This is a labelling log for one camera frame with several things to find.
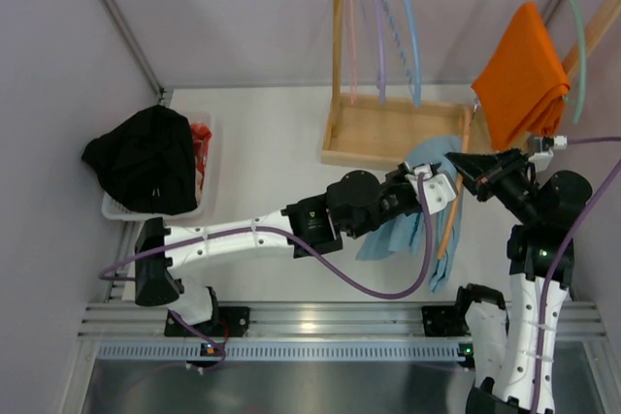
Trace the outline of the orange hanger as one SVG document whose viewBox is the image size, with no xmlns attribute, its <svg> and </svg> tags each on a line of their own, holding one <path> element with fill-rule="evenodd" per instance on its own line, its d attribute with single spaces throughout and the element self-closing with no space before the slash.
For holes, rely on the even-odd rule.
<svg viewBox="0 0 621 414">
<path fill-rule="evenodd" d="M 479 102 L 477 99 L 474 100 L 474 103 L 471 106 L 465 106 L 463 111 L 463 121 L 462 121 L 462 146 L 461 151 L 467 152 L 470 147 L 470 139 L 471 139 L 471 127 L 473 124 L 474 116 L 479 108 Z M 447 216 L 445 229 L 443 235 L 441 237 L 441 243 L 438 249 L 437 259 L 441 260 L 448 248 L 448 244 L 450 242 L 450 238 L 453 231 L 453 226 L 455 223 L 455 219 L 458 212 L 458 207 L 461 200 L 461 192 L 463 187 L 463 177 L 461 175 L 457 175 L 456 178 L 456 198 L 451 204 L 450 212 Z"/>
</svg>

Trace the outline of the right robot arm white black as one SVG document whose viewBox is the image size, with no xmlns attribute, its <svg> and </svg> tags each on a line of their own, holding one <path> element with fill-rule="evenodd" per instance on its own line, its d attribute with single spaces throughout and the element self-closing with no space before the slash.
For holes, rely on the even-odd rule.
<svg viewBox="0 0 621 414">
<path fill-rule="evenodd" d="M 573 171 L 538 184 L 534 164 L 516 148 L 445 156 L 478 201 L 496 198 L 518 221 L 507 241 L 512 301 L 487 286 L 462 286 L 454 304 L 423 307 L 424 332 L 471 337 L 465 356 L 474 363 L 475 381 L 467 412 L 552 413 L 557 326 L 574 268 L 572 237 L 593 188 Z"/>
</svg>

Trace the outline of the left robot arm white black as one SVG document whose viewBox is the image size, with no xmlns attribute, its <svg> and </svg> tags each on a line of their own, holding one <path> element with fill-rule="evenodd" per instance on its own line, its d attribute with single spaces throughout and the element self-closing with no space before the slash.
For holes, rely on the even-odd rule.
<svg viewBox="0 0 621 414">
<path fill-rule="evenodd" d="M 431 215 L 431 186 L 436 164 L 402 163 L 384 180 L 353 171 L 322 194 L 249 220 L 211 227 L 169 226 L 149 219 L 135 245 L 134 302 L 166 307 L 192 327 L 216 325 L 214 290 L 201 284 L 209 267 L 242 259 L 287 260 L 313 257 L 326 265 L 326 255 L 343 249 L 343 238 L 374 233 L 403 214 Z"/>
</svg>

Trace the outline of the light blue trousers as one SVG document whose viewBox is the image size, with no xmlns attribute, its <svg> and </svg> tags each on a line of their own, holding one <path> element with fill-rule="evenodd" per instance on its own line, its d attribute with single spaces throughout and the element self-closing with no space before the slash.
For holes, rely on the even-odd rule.
<svg viewBox="0 0 621 414">
<path fill-rule="evenodd" d="M 406 162 L 412 167 L 431 163 L 439 164 L 440 170 L 447 172 L 455 181 L 457 171 L 446 159 L 445 153 L 458 152 L 461 146 L 462 140 L 456 136 L 433 137 L 412 149 L 406 157 Z M 451 274 L 460 239 L 462 205 L 463 201 L 460 200 L 450 242 L 441 260 L 437 259 L 437 254 L 450 207 L 432 215 L 434 246 L 429 261 L 428 289 L 434 294 L 442 291 Z M 356 254 L 356 259 L 358 261 L 380 261 L 405 252 L 415 257 L 424 244 L 425 235 L 424 218 L 421 213 L 401 214 L 379 227 L 378 230 L 367 234 Z"/>
</svg>

